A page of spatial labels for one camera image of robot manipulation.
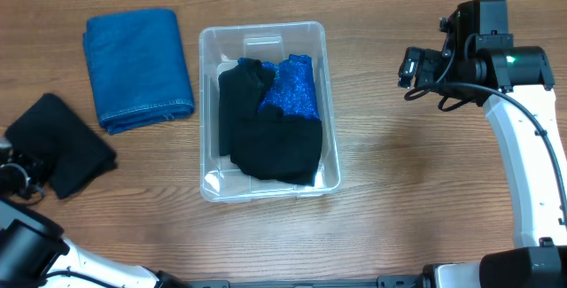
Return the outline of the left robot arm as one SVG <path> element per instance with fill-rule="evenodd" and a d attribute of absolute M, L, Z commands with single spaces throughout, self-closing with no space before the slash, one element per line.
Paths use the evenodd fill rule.
<path fill-rule="evenodd" d="M 1 149 L 1 285 L 3 287 L 187 287 L 164 271 L 129 266 L 90 253 L 63 229 L 24 204 L 42 190 L 54 165 Z"/>

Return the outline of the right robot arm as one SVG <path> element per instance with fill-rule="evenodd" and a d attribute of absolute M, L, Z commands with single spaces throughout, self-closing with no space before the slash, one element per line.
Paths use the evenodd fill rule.
<path fill-rule="evenodd" d="M 429 93 L 439 110 L 481 107 L 496 136 L 514 215 L 514 248 L 470 263 L 430 264 L 418 275 L 381 276 L 381 287 L 563 287 L 566 157 L 546 52 L 517 47 L 505 0 L 459 4 L 439 22 L 439 51 L 410 47 L 400 65 L 406 100 Z"/>

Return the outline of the blue denim cloth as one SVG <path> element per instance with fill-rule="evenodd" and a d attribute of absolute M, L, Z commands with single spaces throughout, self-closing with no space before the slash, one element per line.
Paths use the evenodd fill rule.
<path fill-rule="evenodd" d="M 88 19 L 83 49 L 99 125 L 110 135 L 195 111 L 176 14 L 142 9 Z"/>

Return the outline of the black cloth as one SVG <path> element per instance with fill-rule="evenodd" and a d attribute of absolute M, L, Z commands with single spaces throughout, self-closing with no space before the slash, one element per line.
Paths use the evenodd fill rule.
<path fill-rule="evenodd" d="M 259 180 L 312 186 L 322 154 L 322 122 L 269 107 L 236 122 L 230 160 Z"/>
<path fill-rule="evenodd" d="M 116 168 L 116 152 L 58 96 L 45 93 L 5 131 L 12 147 L 43 161 L 59 199 Z"/>

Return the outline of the sparkly blue green cloth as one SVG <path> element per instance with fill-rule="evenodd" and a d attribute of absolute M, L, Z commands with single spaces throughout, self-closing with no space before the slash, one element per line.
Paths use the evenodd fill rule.
<path fill-rule="evenodd" d="M 274 64 L 261 62 L 262 69 L 275 74 L 275 79 L 258 111 L 279 107 L 283 115 L 320 119 L 316 99 L 312 58 L 308 55 L 290 54 L 287 59 Z"/>

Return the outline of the black garment long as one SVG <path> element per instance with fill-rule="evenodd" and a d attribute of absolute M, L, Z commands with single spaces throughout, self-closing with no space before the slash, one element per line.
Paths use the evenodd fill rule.
<path fill-rule="evenodd" d="M 275 77 L 273 68 L 265 68 L 260 60 L 251 58 L 240 58 L 236 66 L 220 74 L 218 114 L 221 156 L 230 154 L 237 120 L 255 116 Z"/>

